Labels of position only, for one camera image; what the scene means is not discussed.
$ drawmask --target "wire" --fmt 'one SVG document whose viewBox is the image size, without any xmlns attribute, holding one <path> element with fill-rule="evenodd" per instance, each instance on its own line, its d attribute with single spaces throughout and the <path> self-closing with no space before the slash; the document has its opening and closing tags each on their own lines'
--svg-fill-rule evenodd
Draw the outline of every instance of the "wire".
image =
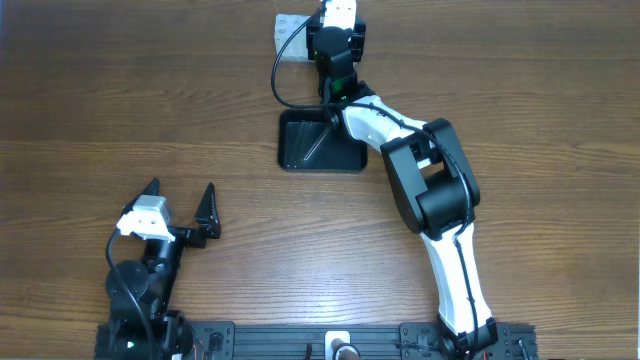
<svg viewBox="0 0 640 360">
<path fill-rule="evenodd" d="M 309 109 L 309 110 L 310 109 L 326 109 L 326 108 L 346 109 L 349 106 L 353 106 L 353 107 L 360 107 L 360 108 L 375 110 L 375 111 L 379 112 L 380 114 L 388 117 L 391 121 L 396 123 L 399 127 L 403 128 L 403 129 L 407 129 L 407 130 L 413 130 L 415 133 L 417 133 L 420 136 L 426 138 L 428 141 L 430 141 L 436 147 L 436 149 L 438 149 L 438 151 L 440 151 L 447 158 L 447 160 L 449 161 L 449 165 L 458 173 L 458 176 L 460 177 L 460 183 L 462 184 L 462 188 L 463 188 L 464 193 L 465 193 L 464 217 L 463 217 L 463 220 L 462 220 L 462 225 L 460 226 L 458 231 L 456 231 L 455 234 L 453 235 L 453 243 L 454 243 L 454 246 L 456 247 L 456 249 L 458 251 L 458 256 L 460 258 L 460 265 L 462 266 L 462 274 L 464 276 L 465 285 L 467 287 L 467 296 L 468 296 L 469 304 L 471 305 L 471 313 L 473 315 L 474 344 L 469 349 L 469 359 L 473 359 L 473 356 L 474 356 L 474 354 L 476 352 L 476 349 L 478 348 L 478 314 L 477 314 L 477 311 L 476 311 L 475 300 L 473 299 L 473 293 L 471 291 L 471 283 L 469 281 L 469 274 L 467 272 L 467 266 L 466 266 L 466 263 L 465 263 L 465 260 L 464 260 L 464 254 L 462 253 L 462 245 L 460 244 L 460 241 L 458 240 L 458 237 L 462 233 L 464 233 L 464 231 L 469 226 L 469 222 L 470 222 L 470 219 L 471 219 L 471 209 L 473 209 L 473 202 L 472 202 L 472 199 L 471 199 L 471 191 L 469 190 L 469 184 L 467 183 L 467 180 L 465 179 L 465 176 L 464 176 L 463 172 L 460 170 L 460 167 L 458 166 L 458 163 L 456 162 L 455 158 L 451 155 L 451 153 L 449 153 L 447 148 L 444 147 L 430 133 L 424 131 L 423 129 L 407 125 L 404 121 L 396 118 L 389 111 L 387 111 L 387 110 L 385 110 L 383 108 L 380 108 L 378 106 L 375 106 L 373 104 L 363 104 L 363 103 L 353 103 L 352 102 L 352 103 L 329 103 L 329 104 L 304 104 L 304 105 L 300 105 L 300 104 L 291 104 L 291 103 L 285 101 L 284 99 L 282 99 L 280 97 L 280 95 L 278 94 L 278 91 L 276 89 L 276 73 L 278 71 L 278 65 L 280 65 L 280 59 L 282 58 L 282 54 L 284 54 L 284 51 L 286 50 L 287 46 L 289 46 L 289 43 L 291 43 L 291 41 L 296 37 L 296 35 L 298 35 L 298 33 L 300 33 L 300 31 L 302 31 L 302 29 L 304 29 L 315 17 L 319 16 L 324 10 L 325 10 L 325 6 L 324 6 L 324 2 L 323 2 L 322 8 L 316 10 L 316 12 L 313 15 L 311 15 L 305 22 L 303 22 L 291 34 L 291 36 L 289 36 L 287 41 L 285 41 L 285 43 L 282 45 L 282 48 L 280 48 L 280 51 L 278 52 L 278 55 L 276 56 L 276 60 L 273 63 L 273 69 L 271 71 L 271 91 L 273 92 L 273 96 L 276 98 L 276 100 L 278 100 L 278 102 L 280 104 L 282 104 L 282 105 L 284 105 L 284 106 L 286 106 L 288 108 L 291 108 L 291 109 Z"/>
<path fill-rule="evenodd" d="M 106 249 L 107 263 L 109 264 L 109 267 L 113 272 L 113 276 L 115 277 L 116 282 L 118 283 L 118 285 L 120 285 L 120 288 L 124 291 L 124 293 L 127 295 L 127 298 L 133 304 L 133 307 L 136 309 L 138 316 L 140 316 L 140 320 L 142 321 L 142 326 L 144 327 L 144 331 L 147 334 L 147 340 L 149 342 L 149 360 L 153 360 L 153 353 L 156 348 L 156 342 L 153 337 L 153 330 L 151 329 L 151 324 L 149 323 L 149 320 L 144 316 L 144 313 L 142 312 L 142 309 L 140 308 L 138 301 L 131 293 L 131 290 L 129 290 L 127 283 L 122 278 L 122 274 L 120 274 L 120 270 L 118 270 L 118 268 L 113 264 L 113 258 L 111 257 L 111 247 L 113 246 L 113 243 L 115 243 L 118 235 L 120 235 L 120 231 L 118 229 L 113 230 L 113 234 L 111 234 L 111 237 L 107 242 L 107 249 Z"/>
</svg>

